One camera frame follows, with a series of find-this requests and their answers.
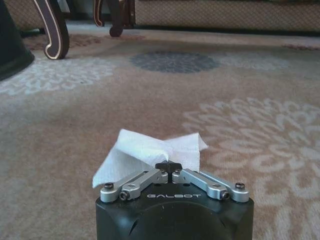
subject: floor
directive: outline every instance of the floor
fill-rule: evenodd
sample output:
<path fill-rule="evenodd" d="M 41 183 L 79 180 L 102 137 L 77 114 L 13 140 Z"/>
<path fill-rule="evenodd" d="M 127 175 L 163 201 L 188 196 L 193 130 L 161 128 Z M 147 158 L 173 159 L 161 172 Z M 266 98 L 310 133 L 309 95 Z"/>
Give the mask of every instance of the floor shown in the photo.
<path fill-rule="evenodd" d="M 199 132 L 201 169 L 245 182 L 255 240 L 320 239 L 320 38 L 69 22 L 64 60 L 0 82 L 0 240 L 96 239 L 92 177 L 120 129 Z"/>

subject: patterned carpet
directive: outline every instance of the patterned carpet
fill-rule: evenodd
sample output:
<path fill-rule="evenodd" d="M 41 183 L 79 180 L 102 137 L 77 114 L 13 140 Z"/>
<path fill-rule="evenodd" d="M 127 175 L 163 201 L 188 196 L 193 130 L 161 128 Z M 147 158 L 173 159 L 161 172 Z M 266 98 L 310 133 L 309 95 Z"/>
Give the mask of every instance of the patterned carpet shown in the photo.
<path fill-rule="evenodd" d="M 255 240 L 320 239 L 320 39 L 68 25 L 70 50 L 0 82 L 0 240 L 96 239 L 92 176 L 125 128 L 199 132 L 243 181 Z"/>

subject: paper towel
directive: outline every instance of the paper towel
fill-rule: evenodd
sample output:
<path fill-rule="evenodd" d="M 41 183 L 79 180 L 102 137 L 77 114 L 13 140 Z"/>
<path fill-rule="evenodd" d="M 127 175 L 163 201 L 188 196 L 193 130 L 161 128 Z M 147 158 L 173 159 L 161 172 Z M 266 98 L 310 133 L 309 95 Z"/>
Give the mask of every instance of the paper towel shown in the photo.
<path fill-rule="evenodd" d="M 159 140 L 122 129 L 115 145 L 93 176 L 92 187 L 117 182 L 136 171 L 149 171 L 163 161 L 180 163 L 184 169 L 198 172 L 200 151 L 207 147 L 199 133 Z"/>

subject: gray circular pattern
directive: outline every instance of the gray circular pattern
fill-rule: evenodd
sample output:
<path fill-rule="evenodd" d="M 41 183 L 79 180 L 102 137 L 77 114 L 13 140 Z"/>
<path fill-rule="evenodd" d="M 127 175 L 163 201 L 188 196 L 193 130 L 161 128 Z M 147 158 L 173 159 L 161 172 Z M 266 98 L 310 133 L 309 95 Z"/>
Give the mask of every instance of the gray circular pattern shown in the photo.
<path fill-rule="evenodd" d="M 191 52 L 155 51 L 135 55 L 130 60 L 136 67 L 161 73 L 191 74 L 218 67 L 212 58 Z"/>

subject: black cylindrical object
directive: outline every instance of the black cylindrical object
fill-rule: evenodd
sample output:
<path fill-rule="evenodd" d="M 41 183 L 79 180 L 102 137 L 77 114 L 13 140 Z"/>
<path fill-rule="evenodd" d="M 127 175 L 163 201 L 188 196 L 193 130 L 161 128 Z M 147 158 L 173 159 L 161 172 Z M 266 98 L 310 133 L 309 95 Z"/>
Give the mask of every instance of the black cylindrical object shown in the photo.
<path fill-rule="evenodd" d="M 26 49 L 3 0 L 0 0 L 0 81 L 27 66 L 35 57 Z"/>

